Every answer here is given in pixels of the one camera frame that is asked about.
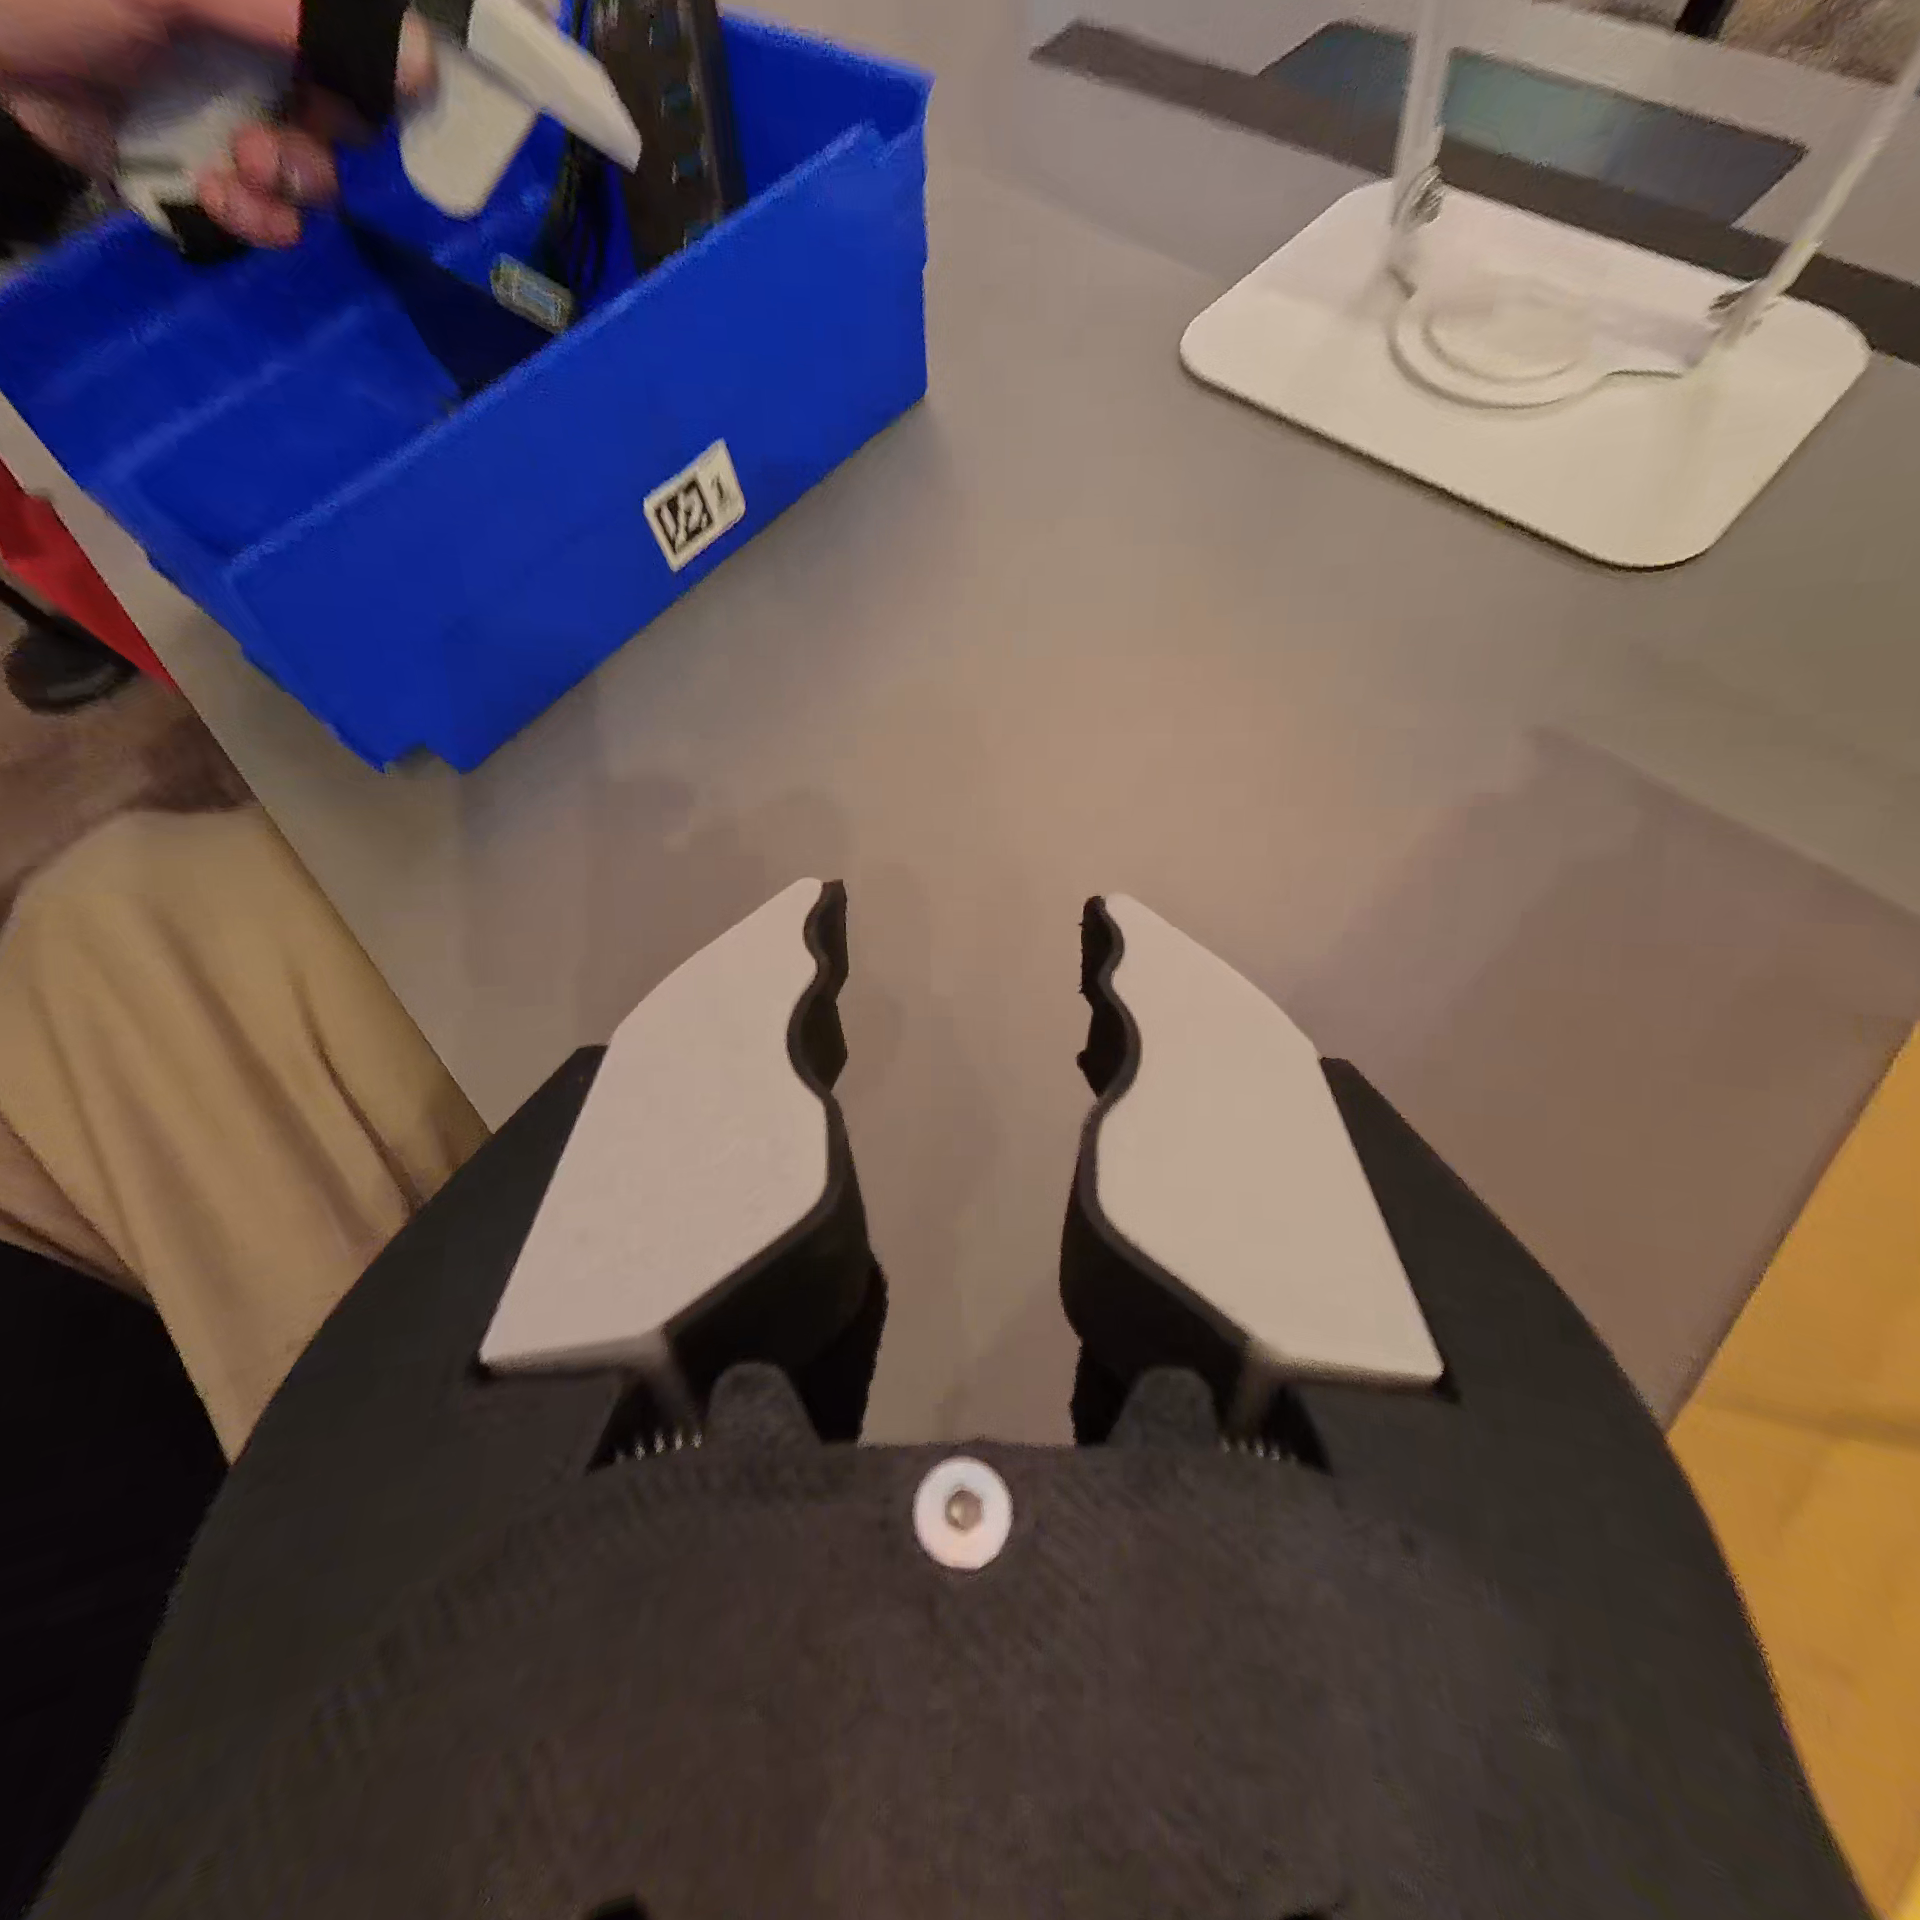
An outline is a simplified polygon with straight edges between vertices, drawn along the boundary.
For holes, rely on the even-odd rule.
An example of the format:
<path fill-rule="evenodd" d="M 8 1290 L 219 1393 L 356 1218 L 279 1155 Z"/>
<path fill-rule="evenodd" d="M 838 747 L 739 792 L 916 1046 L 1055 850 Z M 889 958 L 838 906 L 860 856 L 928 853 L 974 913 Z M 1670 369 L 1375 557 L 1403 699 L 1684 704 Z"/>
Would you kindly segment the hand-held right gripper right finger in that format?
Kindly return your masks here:
<path fill-rule="evenodd" d="M 1302 1385 L 1428 1394 L 1447 1376 L 1305 1030 L 1135 896 L 1079 929 L 1089 1081 L 1060 1299 L 1072 1435 L 1104 1443 L 1137 1382 L 1198 1376 L 1257 1449 Z"/>

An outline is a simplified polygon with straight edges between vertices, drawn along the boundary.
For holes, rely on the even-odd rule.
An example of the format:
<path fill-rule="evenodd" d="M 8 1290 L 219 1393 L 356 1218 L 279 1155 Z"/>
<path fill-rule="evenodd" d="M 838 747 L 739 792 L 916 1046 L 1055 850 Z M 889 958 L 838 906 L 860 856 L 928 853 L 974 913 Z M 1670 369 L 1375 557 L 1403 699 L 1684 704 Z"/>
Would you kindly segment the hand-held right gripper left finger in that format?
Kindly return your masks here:
<path fill-rule="evenodd" d="M 478 1349 L 623 1376 L 663 1425 L 742 1362 L 857 1437 L 884 1281 L 834 1088 L 848 890 L 803 877 L 663 977 L 600 1057 Z"/>

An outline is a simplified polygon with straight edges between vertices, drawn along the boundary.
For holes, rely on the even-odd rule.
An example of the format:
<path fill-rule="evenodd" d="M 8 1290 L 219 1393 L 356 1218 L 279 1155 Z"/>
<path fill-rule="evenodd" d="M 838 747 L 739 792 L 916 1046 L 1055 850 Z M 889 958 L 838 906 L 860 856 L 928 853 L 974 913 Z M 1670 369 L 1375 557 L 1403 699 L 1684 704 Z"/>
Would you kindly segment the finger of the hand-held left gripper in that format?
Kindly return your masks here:
<path fill-rule="evenodd" d="M 635 170 L 643 134 L 602 60 L 547 2 L 471 2 L 466 58 L 534 114 L 550 116 L 619 170 Z"/>
<path fill-rule="evenodd" d="M 432 74 L 398 108 L 400 166 L 434 211 L 471 219 L 535 131 L 537 110 L 452 38 L 428 46 Z"/>

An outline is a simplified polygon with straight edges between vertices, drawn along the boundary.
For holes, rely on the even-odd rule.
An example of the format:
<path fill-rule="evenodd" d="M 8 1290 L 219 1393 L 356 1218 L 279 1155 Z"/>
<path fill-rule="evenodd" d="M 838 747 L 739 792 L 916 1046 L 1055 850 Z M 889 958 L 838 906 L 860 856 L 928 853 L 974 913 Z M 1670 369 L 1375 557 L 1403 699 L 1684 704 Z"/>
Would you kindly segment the black multi-port USB hub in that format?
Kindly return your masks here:
<path fill-rule="evenodd" d="M 720 226 L 747 197 L 716 2 L 603 2 L 593 49 L 641 132 L 619 178 L 639 275 Z"/>

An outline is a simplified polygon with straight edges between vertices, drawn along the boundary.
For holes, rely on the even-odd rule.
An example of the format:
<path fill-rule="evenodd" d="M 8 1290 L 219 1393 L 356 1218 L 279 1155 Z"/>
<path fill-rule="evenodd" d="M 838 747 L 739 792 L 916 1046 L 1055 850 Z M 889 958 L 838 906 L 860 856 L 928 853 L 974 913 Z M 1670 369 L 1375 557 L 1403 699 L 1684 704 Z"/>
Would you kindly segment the blue plastic bin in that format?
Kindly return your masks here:
<path fill-rule="evenodd" d="M 335 213 L 187 262 L 134 213 L 6 281 L 6 398 L 72 482 L 362 761 L 471 770 L 928 386 L 916 66 L 724 14 L 744 209 L 462 411 L 344 309 Z M 537 258 L 563 131 L 471 219 L 400 137 L 344 209 L 489 292 Z"/>

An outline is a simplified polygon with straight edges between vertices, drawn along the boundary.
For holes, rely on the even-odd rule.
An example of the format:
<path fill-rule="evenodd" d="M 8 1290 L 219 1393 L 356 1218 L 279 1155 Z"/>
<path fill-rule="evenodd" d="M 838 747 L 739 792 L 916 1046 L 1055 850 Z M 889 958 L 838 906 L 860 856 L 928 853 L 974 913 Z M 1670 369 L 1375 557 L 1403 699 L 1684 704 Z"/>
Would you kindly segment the person's left hand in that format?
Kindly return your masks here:
<path fill-rule="evenodd" d="M 36 155 L 88 187 L 118 174 L 129 93 L 179 42 L 222 38 L 291 54 L 300 2 L 6 2 L 6 120 Z M 350 125 L 340 104 L 307 96 L 279 124 L 255 124 L 199 170 L 207 216 L 256 249 L 289 249 L 308 209 L 335 198 L 331 144 Z"/>

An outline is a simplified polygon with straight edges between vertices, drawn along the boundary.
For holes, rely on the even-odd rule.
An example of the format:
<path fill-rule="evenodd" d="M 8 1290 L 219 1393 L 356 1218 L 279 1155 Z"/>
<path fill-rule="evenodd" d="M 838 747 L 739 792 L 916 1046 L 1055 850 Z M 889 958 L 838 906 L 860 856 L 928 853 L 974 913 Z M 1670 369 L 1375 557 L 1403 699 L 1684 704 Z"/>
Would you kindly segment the person's beige trouser leg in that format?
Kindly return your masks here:
<path fill-rule="evenodd" d="M 156 1309 L 235 1461 L 489 1141 L 262 808 L 130 809 L 2 938 L 6 1241 Z"/>

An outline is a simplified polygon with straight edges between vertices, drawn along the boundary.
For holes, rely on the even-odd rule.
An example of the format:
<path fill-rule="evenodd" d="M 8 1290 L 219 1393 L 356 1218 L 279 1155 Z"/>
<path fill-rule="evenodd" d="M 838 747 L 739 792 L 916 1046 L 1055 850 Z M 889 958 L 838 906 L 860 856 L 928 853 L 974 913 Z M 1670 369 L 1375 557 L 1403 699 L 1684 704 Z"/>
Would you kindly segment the red floor bin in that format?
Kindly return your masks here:
<path fill-rule="evenodd" d="M 179 690 L 52 500 L 28 491 L 6 464 L 2 563 L 44 605 L 75 622 L 151 682 Z"/>

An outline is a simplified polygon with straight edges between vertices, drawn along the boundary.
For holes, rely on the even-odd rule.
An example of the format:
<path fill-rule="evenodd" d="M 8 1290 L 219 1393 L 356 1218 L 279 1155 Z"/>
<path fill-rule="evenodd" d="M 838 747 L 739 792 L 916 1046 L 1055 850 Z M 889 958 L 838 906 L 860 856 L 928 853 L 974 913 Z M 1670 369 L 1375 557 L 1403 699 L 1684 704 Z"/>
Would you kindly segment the yellow plastic bin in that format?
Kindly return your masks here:
<path fill-rule="evenodd" d="M 1871 1909 L 1919 1874 L 1919 1036 L 1672 1426 Z"/>

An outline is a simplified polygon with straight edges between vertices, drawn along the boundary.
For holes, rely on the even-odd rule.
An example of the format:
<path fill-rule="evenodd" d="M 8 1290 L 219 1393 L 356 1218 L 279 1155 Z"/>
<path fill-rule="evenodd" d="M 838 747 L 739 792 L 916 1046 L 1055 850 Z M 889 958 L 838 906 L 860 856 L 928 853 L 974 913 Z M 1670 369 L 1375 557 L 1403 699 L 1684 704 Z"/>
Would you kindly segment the person's black jacket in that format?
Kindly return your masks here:
<path fill-rule="evenodd" d="M 2 1916 L 129 1717 L 224 1451 L 156 1309 L 2 1246 Z"/>

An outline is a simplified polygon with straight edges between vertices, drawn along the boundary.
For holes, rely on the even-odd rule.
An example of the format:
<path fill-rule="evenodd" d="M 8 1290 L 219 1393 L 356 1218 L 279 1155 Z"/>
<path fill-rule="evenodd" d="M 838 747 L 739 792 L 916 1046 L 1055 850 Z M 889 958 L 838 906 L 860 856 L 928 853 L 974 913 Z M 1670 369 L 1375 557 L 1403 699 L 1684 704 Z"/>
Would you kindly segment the white and clear board stand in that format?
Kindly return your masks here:
<path fill-rule="evenodd" d="M 1420 4 L 1387 182 L 1321 213 L 1184 331 L 1184 371 L 1619 569 L 1714 546 L 1868 365 L 1795 294 L 1916 98 L 1886 85 L 1748 280 L 1450 186 L 1457 4 Z"/>

